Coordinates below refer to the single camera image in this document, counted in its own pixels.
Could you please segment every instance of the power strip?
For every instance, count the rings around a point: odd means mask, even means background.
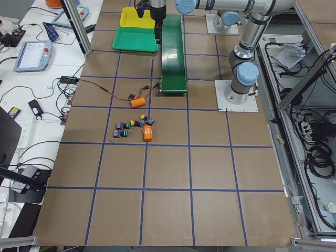
[[[30,136],[30,132],[32,131],[31,129],[34,123],[34,117],[32,115],[31,116],[28,115],[25,117],[18,116],[15,121],[22,128],[19,144],[17,145],[17,149],[28,148],[29,136]]]

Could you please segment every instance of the green conveyor belt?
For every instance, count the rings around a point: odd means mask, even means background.
[[[181,16],[168,14],[162,27],[162,93],[187,93]]]

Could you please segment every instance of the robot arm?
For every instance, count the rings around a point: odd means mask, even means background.
[[[162,21],[166,18],[166,0],[142,0],[137,5],[139,18],[143,17],[144,11],[149,9],[151,18],[155,21],[154,34],[157,44],[161,44]]]
[[[176,9],[181,14],[189,14],[194,9],[251,13],[239,44],[229,55],[233,80],[224,93],[229,102],[242,104],[246,101],[250,88],[259,76],[257,67],[252,63],[259,40],[272,16],[293,7],[294,2],[295,0],[175,0]]]

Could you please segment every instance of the white cup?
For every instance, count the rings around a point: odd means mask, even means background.
[[[325,204],[323,207],[327,212],[336,213],[336,204],[334,203]]]

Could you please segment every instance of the blue joint cap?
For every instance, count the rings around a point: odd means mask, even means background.
[[[237,12],[226,12],[222,15],[222,22],[227,26],[236,24],[238,20],[239,15]]]
[[[177,11],[181,14],[189,14],[196,8],[196,0],[174,0]]]
[[[252,62],[242,63],[237,70],[239,82],[245,86],[253,85],[259,76],[259,69]]]

